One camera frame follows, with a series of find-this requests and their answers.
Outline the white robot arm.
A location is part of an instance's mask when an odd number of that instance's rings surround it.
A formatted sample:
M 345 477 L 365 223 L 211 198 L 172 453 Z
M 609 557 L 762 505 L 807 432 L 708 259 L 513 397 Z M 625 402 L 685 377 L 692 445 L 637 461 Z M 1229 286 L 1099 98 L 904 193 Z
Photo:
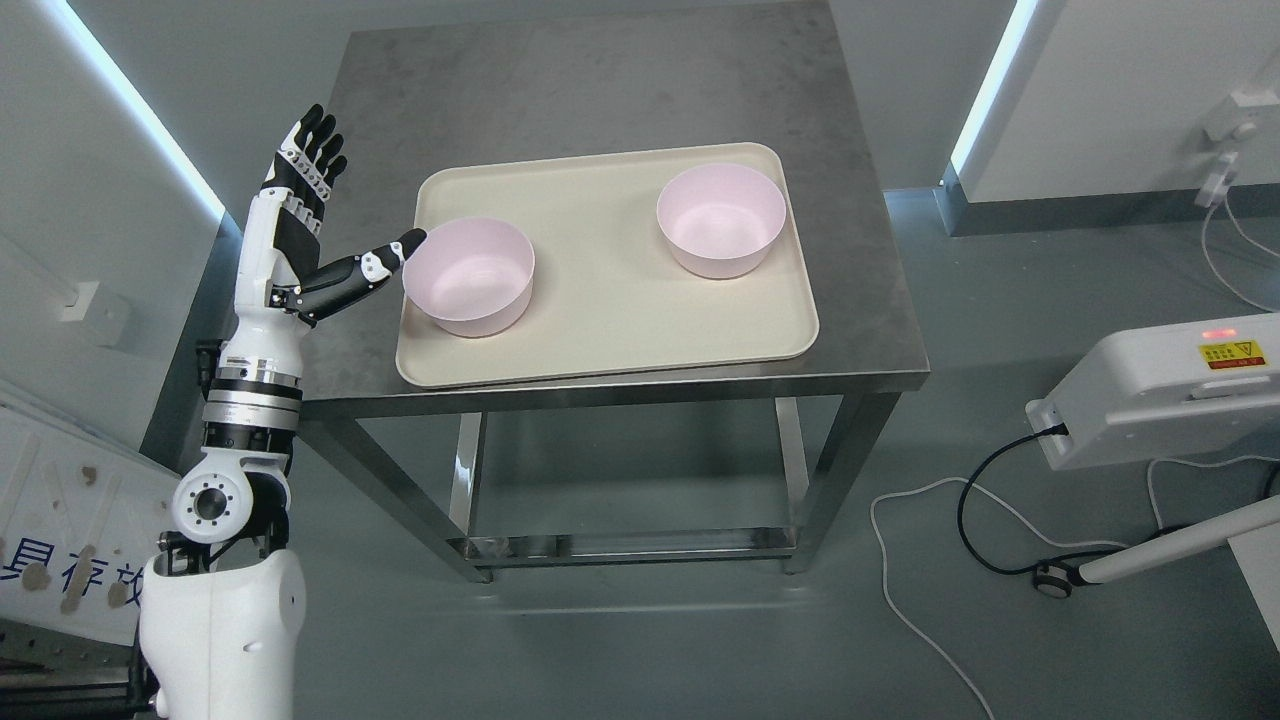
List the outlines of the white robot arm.
M 196 347 L 201 459 L 143 566 L 140 655 L 163 719 L 292 719 L 305 578 L 289 550 L 300 379 Z

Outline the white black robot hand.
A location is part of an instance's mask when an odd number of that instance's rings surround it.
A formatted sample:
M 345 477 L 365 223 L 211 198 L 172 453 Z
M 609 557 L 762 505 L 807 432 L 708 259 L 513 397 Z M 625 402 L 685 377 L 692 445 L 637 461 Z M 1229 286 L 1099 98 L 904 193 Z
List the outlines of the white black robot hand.
M 323 265 L 320 232 L 347 167 L 337 119 L 312 105 L 285 133 L 250 204 L 236 275 L 234 334 L 220 366 L 301 375 L 302 338 L 381 288 L 428 237 L 398 240 Z

